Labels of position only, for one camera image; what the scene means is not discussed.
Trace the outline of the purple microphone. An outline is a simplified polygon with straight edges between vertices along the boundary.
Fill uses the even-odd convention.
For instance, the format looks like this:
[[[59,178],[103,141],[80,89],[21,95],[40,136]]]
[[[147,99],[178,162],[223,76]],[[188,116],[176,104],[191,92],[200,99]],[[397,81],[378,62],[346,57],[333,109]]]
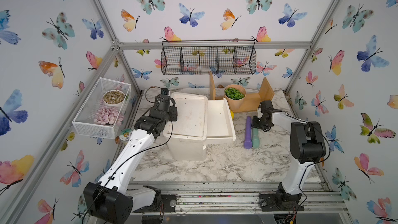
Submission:
[[[244,148],[251,149],[252,148],[252,126],[251,126],[252,117],[247,116],[246,125],[245,125],[245,139],[244,139]]]

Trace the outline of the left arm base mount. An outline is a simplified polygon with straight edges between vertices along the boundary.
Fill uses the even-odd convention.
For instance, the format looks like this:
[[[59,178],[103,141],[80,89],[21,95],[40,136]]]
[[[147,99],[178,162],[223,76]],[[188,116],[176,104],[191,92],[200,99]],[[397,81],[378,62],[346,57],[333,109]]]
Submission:
[[[176,195],[163,194],[160,189],[143,186],[131,193],[133,213],[173,213],[177,205]]]

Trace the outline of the white top drawer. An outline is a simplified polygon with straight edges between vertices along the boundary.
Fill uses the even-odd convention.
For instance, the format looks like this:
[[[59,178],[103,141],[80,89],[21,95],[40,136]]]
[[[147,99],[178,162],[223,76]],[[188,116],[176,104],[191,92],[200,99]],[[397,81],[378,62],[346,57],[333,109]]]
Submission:
[[[205,145],[230,144],[236,134],[226,99],[208,101],[207,137]]]

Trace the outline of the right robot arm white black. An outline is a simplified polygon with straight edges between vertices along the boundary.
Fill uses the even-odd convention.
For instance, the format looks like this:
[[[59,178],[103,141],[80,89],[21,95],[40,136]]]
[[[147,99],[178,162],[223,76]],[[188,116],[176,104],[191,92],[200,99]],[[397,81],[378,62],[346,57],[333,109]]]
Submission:
[[[290,132],[291,165],[275,195],[277,203],[298,203],[310,170],[326,155],[321,126],[318,122],[301,120],[277,110],[271,101],[261,102],[257,114],[253,128],[267,132],[277,125]]]

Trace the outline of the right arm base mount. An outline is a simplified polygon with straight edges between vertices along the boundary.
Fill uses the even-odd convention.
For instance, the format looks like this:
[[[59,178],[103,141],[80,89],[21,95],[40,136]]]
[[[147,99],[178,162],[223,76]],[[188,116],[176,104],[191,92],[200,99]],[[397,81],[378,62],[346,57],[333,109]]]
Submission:
[[[301,197],[301,193],[287,193],[282,183],[279,183],[275,192],[259,195],[259,206],[263,212],[304,211],[304,207],[299,204]]]

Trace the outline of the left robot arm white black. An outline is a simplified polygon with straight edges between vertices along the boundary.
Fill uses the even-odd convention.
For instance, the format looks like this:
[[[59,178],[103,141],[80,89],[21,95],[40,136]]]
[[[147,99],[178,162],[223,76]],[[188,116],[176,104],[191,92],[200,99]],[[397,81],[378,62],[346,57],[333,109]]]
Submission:
[[[84,189],[87,215],[111,224],[124,224],[131,212],[162,211],[161,191],[151,186],[136,190],[132,196],[126,191],[143,155],[154,149],[154,141],[165,129],[167,123],[177,121],[175,100],[166,94],[155,97],[149,108],[136,122],[130,139],[114,164],[97,183],[88,183]]]

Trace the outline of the white drawer cabinet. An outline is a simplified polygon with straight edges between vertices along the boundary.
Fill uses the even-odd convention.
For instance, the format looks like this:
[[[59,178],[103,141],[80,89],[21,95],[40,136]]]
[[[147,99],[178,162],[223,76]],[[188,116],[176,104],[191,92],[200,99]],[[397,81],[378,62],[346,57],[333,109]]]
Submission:
[[[206,159],[208,98],[203,95],[174,92],[171,97],[177,107],[177,121],[166,124],[167,146],[175,160],[203,161]]]

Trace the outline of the green microphone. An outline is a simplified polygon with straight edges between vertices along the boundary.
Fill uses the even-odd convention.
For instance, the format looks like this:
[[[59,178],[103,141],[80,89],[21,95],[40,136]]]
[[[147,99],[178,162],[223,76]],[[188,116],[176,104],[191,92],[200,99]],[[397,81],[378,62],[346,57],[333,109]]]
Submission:
[[[253,148],[260,147],[259,129],[257,128],[253,128],[252,130],[252,147]]]

